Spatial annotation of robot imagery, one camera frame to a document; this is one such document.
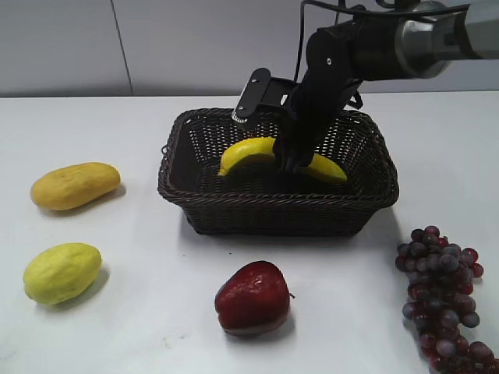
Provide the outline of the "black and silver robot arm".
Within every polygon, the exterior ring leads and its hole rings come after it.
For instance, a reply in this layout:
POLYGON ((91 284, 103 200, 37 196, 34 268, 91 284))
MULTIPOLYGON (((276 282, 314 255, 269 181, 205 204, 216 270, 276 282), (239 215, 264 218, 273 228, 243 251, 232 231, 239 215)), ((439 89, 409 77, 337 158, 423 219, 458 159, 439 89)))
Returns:
POLYGON ((498 3, 451 9, 414 1, 403 10, 357 9, 348 22, 322 27, 306 45, 307 70, 291 99, 292 120, 274 152, 284 172, 311 163, 315 147, 362 82, 431 79, 459 60, 498 57, 498 3))

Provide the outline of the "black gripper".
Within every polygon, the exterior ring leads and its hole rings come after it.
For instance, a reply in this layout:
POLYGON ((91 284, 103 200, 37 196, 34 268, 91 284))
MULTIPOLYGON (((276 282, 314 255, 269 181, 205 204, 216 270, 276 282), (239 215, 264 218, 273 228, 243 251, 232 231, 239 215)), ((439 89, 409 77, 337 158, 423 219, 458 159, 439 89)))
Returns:
POLYGON ((273 145, 279 171, 295 174, 313 159, 330 125, 355 96, 361 79, 348 67, 309 67, 292 95, 296 120, 288 134, 279 134, 273 145))

